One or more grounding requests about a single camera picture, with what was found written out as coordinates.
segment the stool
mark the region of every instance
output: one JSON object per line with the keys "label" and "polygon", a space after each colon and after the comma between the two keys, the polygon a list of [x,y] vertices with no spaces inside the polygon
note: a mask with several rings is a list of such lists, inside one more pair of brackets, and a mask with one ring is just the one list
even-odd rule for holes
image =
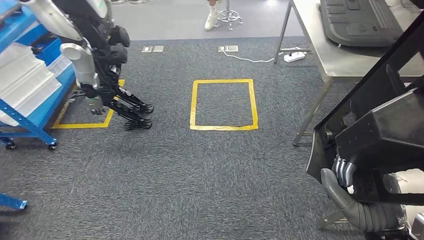
{"label": "stool", "polygon": [[149,0],[128,0],[128,2],[130,4],[145,4],[147,3]]}
{"label": "stool", "polygon": [[238,20],[239,24],[243,24],[243,20],[240,17],[239,13],[236,12],[236,11],[230,10],[230,0],[226,0],[226,10],[219,11],[218,20],[221,21],[221,22],[224,22],[224,23],[228,23],[228,25],[229,25],[228,30],[229,31],[233,30],[233,23],[232,22]]}
{"label": "stool", "polygon": [[110,3],[114,4],[114,5],[118,5],[118,4],[124,4],[126,3],[128,0],[111,0]]}

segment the white bin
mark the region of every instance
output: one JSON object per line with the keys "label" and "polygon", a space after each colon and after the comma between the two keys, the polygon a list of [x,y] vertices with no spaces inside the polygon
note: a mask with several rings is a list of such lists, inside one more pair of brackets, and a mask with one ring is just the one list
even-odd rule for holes
{"label": "white bin", "polygon": [[[0,99],[24,117],[28,117],[60,86],[61,83],[56,80],[54,74],[46,68],[42,61],[13,85],[0,91]],[[3,111],[0,111],[0,121],[10,126],[18,125],[17,121]]]}
{"label": "white bin", "polygon": [[37,59],[30,47],[12,43],[0,53],[0,92],[13,85],[36,65]]}
{"label": "white bin", "polygon": [[71,60],[66,58],[63,54],[57,57],[50,65],[47,66],[47,69],[54,74],[57,78],[65,69],[67,69],[72,64]]}

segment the white sneaker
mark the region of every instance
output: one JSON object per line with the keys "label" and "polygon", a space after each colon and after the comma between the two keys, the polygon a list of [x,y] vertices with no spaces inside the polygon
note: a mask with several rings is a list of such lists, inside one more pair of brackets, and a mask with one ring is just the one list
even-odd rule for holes
{"label": "white sneaker", "polygon": [[213,15],[209,14],[207,16],[206,23],[204,24],[204,29],[206,31],[209,31],[213,29],[217,23],[218,23],[218,13],[215,12],[215,14]]}

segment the gray hose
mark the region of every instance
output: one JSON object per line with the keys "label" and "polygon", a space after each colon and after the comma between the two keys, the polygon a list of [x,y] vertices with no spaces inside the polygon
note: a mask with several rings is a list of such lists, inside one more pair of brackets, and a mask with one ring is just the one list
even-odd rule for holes
{"label": "gray hose", "polygon": [[396,211],[399,206],[386,203],[361,203],[355,201],[341,188],[330,169],[321,169],[321,182],[328,197],[347,220],[362,232],[379,232],[399,227]]}

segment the person's leg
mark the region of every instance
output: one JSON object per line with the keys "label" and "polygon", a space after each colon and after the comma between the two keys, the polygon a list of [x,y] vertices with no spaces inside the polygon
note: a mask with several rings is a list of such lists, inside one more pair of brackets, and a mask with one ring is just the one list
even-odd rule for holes
{"label": "person's leg", "polygon": [[218,13],[215,5],[217,0],[209,0],[209,15],[207,16],[206,23],[204,24],[204,29],[209,31],[214,28],[218,23]]}

